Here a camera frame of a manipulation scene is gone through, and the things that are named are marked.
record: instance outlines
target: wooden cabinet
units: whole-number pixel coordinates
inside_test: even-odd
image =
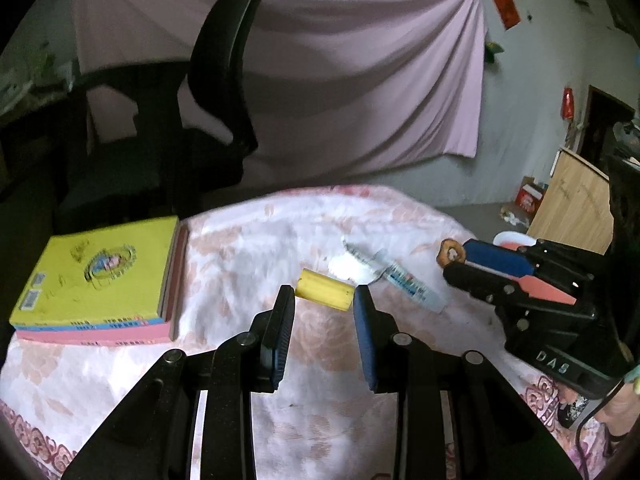
[[[562,148],[527,234],[604,254],[613,236],[607,175]]]

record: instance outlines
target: white toothpaste tube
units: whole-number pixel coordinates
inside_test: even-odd
[[[344,240],[342,244],[349,254],[369,266],[380,276],[384,276],[397,288],[404,290],[416,303],[438,314],[444,310],[446,304],[442,298],[398,262],[391,259],[385,250],[378,251],[373,256],[370,256],[366,250],[357,245],[347,243]]]

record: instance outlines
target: bed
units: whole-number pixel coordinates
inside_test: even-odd
[[[391,313],[400,330],[438,351],[482,352],[578,464],[574,435],[556,420],[556,384],[504,351],[491,306],[444,282],[435,262],[440,241],[472,237],[455,220],[393,189],[338,186],[280,192],[211,210],[189,224],[174,344],[96,348],[12,339],[0,374],[0,409],[47,478],[62,475],[167,349],[208,351],[247,330],[257,312],[273,306],[279,286],[294,285],[303,268],[329,273],[334,258],[344,255],[343,237],[386,249],[446,300],[444,311],[435,314],[393,285],[376,282],[376,306]],[[201,402],[200,420],[203,410]],[[298,299],[284,380],[274,395],[254,394],[252,410],[260,480],[369,480],[391,473],[395,399],[368,390],[350,312]],[[193,475],[199,471],[201,430]],[[592,477],[604,467],[603,447],[604,427],[592,420],[582,432]],[[448,471],[455,478],[454,468]]]

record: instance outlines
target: yellow block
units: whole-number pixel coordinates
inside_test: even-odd
[[[355,287],[309,269],[302,269],[296,296],[314,303],[347,311],[353,301]]]

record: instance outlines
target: pink fabric hanging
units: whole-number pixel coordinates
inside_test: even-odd
[[[188,59],[216,0],[76,0],[82,72]],[[259,148],[244,187],[361,174],[441,153],[474,156],[484,54],[481,0],[263,0],[244,54]],[[185,124],[230,133],[186,83]],[[135,107],[93,91],[103,141],[133,135]]]

